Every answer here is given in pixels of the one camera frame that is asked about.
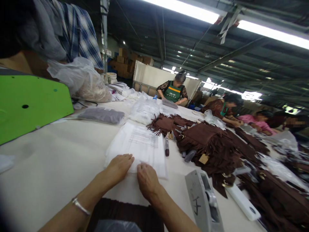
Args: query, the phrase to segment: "woman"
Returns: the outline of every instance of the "woman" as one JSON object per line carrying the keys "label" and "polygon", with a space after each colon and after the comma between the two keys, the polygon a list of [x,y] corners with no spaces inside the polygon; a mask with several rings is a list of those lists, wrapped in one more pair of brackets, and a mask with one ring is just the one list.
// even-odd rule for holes
{"label": "woman", "polygon": [[167,81],[157,88],[158,94],[162,100],[167,99],[176,105],[185,102],[188,99],[186,87],[183,85],[186,80],[186,71],[179,72],[174,81]]}
{"label": "woman", "polygon": [[220,118],[224,122],[230,123],[235,127],[244,124],[242,120],[238,120],[233,116],[232,107],[242,106],[244,100],[236,93],[226,94],[222,99],[217,99],[209,102],[204,106],[200,112],[204,113],[206,110],[211,110],[212,115]]}
{"label": "woman", "polygon": [[284,111],[276,112],[274,117],[267,121],[269,126],[277,133],[291,131],[292,133],[308,127],[308,116],[292,115]]}
{"label": "woman", "polygon": [[265,135],[274,135],[276,134],[269,125],[267,124],[267,120],[273,117],[273,113],[267,110],[261,110],[256,113],[255,116],[250,114],[239,116],[238,119],[242,120],[244,123],[247,123],[252,128],[257,129],[258,132],[263,133]]}

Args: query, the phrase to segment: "hand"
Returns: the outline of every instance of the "hand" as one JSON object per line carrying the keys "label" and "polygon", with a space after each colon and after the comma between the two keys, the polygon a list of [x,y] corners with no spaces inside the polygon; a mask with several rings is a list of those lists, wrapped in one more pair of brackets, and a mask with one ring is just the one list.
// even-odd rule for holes
{"label": "hand", "polygon": [[231,124],[233,124],[235,127],[240,127],[241,126],[241,123],[239,122],[239,120],[232,121]]}
{"label": "hand", "polygon": [[263,129],[260,128],[259,126],[257,126],[256,124],[251,124],[251,127],[256,129],[259,133],[261,133],[263,131]]}
{"label": "hand", "polygon": [[117,155],[112,159],[107,168],[100,173],[104,178],[103,181],[107,182],[109,189],[125,178],[133,162],[132,154]]}
{"label": "hand", "polygon": [[240,125],[241,125],[241,126],[242,126],[243,124],[245,124],[243,120],[238,120],[238,121],[240,122]]}
{"label": "hand", "polygon": [[272,135],[272,133],[268,130],[264,130],[262,133],[268,136]]}
{"label": "hand", "polygon": [[151,203],[162,188],[157,173],[150,165],[141,163],[137,166],[137,180],[142,195]]}

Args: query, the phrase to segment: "leather tag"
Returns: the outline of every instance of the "leather tag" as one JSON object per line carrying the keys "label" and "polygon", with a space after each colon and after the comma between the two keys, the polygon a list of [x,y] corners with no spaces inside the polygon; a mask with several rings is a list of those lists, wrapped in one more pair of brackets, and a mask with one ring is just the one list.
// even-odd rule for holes
{"label": "leather tag", "polygon": [[202,156],[200,157],[199,161],[202,163],[202,164],[206,164],[207,161],[209,159],[209,156],[206,155],[206,154],[202,154]]}

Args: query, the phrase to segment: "worker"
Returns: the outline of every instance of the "worker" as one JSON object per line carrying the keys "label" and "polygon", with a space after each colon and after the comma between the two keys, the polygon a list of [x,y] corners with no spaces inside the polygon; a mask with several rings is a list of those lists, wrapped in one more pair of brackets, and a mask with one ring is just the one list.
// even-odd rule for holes
{"label": "worker", "polygon": [[218,93],[218,89],[213,89],[213,90],[210,92],[209,96],[210,96],[210,97],[215,96],[217,93]]}
{"label": "worker", "polygon": [[222,99],[217,99],[209,102],[204,106],[200,112],[204,113],[206,110],[211,110],[212,115],[222,119],[224,122],[230,123],[235,127],[244,124],[242,120],[238,120],[233,116],[232,108],[242,106],[244,100],[236,93],[226,94]]}
{"label": "worker", "polygon": [[239,116],[238,119],[255,128],[259,133],[270,136],[276,134],[276,132],[269,127],[266,121],[272,118],[273,115],[274,114],[268,110],[261,110],[258,111],[255,116],[246,114]]}
{"label": "worker", "polygon": [[[97,174],[74,199],[77,199],[76,203],[79,207],[73,202],[68,203],[39,231],[79,231],[88,217],[83,208],[92,212],[102,196],[125,178],[133,162],[132,154],[118,155],[113,158],[108,167]],[[137,166],[137,180],[143,196],[162,218],[169,232],[200,231],[168,195],[150,165],[142,163]]]}
{"label": "worker", "polygon": [[291,131],[292,133],[308,127],[308,116],[292,115],[283,111],[276,112],[267,123],[277,133]]}
{"label": "worker", "polygon": [[167,99],[179,105],[188,99],[186,87],[183,85],[186,73],[184,70],[179,72],[173,81],[167,81],[157,88],[162,100]]}

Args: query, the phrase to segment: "plaid shirt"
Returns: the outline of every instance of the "plaid shirt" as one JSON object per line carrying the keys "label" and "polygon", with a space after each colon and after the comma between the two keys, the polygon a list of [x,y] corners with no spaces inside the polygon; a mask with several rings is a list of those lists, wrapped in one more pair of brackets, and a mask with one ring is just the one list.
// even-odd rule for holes
{"label": "plaid shirt", "polygon": [[96,33],[88,12],[76,5],[52,0],[62,21],[63,36],[60,42],[67,52],[68,62],[82,56],[98,69],[104,69]]}

